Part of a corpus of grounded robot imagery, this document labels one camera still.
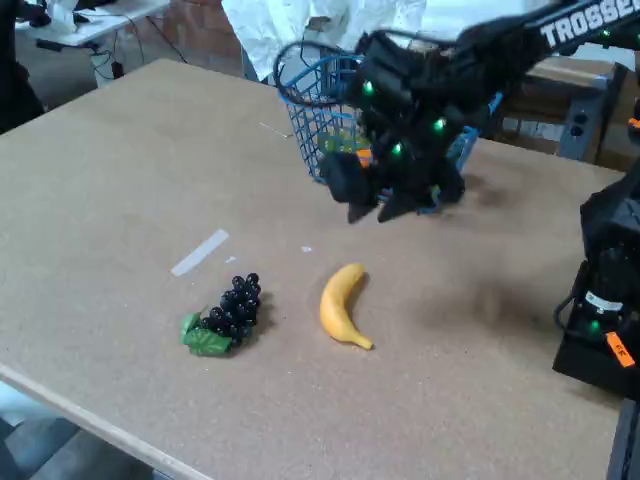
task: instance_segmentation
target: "white label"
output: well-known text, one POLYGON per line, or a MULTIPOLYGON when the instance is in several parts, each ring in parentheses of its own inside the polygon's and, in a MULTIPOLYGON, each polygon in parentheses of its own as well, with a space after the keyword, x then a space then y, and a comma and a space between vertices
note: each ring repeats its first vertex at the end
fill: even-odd
POLYGON ((622 310, 623 305, 620 302, 609 302, 604 298, 600 298, 597 295, 594 295, 591 292, 587 292, 585 300, 589 302, 594 307, 599 308, 600 310, 608 311, 608 312, 619 312, 622 310))
POLYGON ((222 243, 227 238, 229 238, 229 234, 227 232, 222 229, 216 230, 215 233, 207 238, 204 242, 202 242, 198 248, 184 257, 180 263, 173 267, 171 269, 171 273, 173 273, 176 277, 184 275, 193 267, 200 264, 202 260, 209 256, 216 248, 222 245, 222 243))
POLYGON ((590 5, 568 17, 558 18, 543 25, 540 27, 540 34, 546 37, 549 47, 554 48, 589 31, 595 33, 603 25, 614 23, 638 10, 640 0, 602 0, 599 4, 590 5))

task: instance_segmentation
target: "toy banana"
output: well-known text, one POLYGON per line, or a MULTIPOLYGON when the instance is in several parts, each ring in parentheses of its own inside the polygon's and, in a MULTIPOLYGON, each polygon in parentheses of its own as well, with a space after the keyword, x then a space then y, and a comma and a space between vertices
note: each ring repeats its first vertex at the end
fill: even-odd
POLYGON ((320 320, 327 333, 336 340, 370 350, 373 343, 356 330, 345 308, 351 290, 363 275, 364 265, 350 263, 329 279, 320 300, 320 320))

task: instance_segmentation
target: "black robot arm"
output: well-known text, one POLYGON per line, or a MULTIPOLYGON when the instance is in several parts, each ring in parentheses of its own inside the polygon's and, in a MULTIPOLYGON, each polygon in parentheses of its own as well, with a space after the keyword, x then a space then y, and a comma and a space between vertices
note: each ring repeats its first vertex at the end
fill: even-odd
POLYGON ((474 26, 455 42, 442 42, 392 30, 364 34, 354 52, 362 58, 346 88, 318 103, 305 101, 280 82, 280 63, 295 42, 278 55, 274 79, 288 101, 323 108, 356 108, 371 142, 374 162, 363 166, 355 154, 327 154, 321 172, 333 198, 349 204, 354 222, 387 201, 381 222, 440 200, 456 202, 464 180, 447 159, 465 126, 482 128, 488 104, 508 94, 539 61, 572 49, 603 31, 640 18, 640 0, 589 0, 554 4, 530 14, 474 26), (392 39, 409 37, 432 48, 417 52, 392 39))

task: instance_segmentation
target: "blue wire basket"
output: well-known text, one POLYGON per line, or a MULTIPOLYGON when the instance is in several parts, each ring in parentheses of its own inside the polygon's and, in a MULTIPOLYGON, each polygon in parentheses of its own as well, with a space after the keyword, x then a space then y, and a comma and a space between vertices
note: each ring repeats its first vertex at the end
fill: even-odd
MULTIPOLYGON (((340 91, 354 77, 355 68, 361 59, 354 56, 327 56, 310 65, 297 76, 284 84, 285 88, 296 92, 305 100, 328 100, 328 92, 340 91)), ((489 109, 493 114, 500 104, 501 94, 497 94, 489 109)), ((345 105, 326 108, 314 108, 296 105, 283 98, 289 110, 302 160, 307 165, 309 175, 320 183, 325 183, 320 175, 320 161, 330 151, 357 153, 361 162, 371 161, 366 158, 368 141, 358 135, 357 112, 345 105)), ((480 131, 465 127, 462 134, 454 141, 447 158, 456 162, 458 170, 462 170, 469 158, 480 131)), ((437 210, 439 191, 431 192, 435 208, 422 209, 419 213, 430 213, 437 210)))

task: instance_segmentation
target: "orange tag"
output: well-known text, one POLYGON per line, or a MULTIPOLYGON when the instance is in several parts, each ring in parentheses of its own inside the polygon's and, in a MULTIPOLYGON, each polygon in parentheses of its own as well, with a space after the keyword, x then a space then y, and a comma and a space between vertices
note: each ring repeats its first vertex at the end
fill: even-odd
POLYGON ((620 365, 626 368, 636 364, 636 362, 633 361, 633 358, 631 358, 631 355, 629 355, 627 348, 622 344, 622 340, 620 340, 620 337, 616 332, 607 333, 607 342, 615 356, 618 357, 620 365))
POLYGON ((360 150, 358 150, 358 158, 360 159, 360 164, 364 167, 367 168, 369 165, 371 165, 371 150, 368 148, 361 148, 360 150))

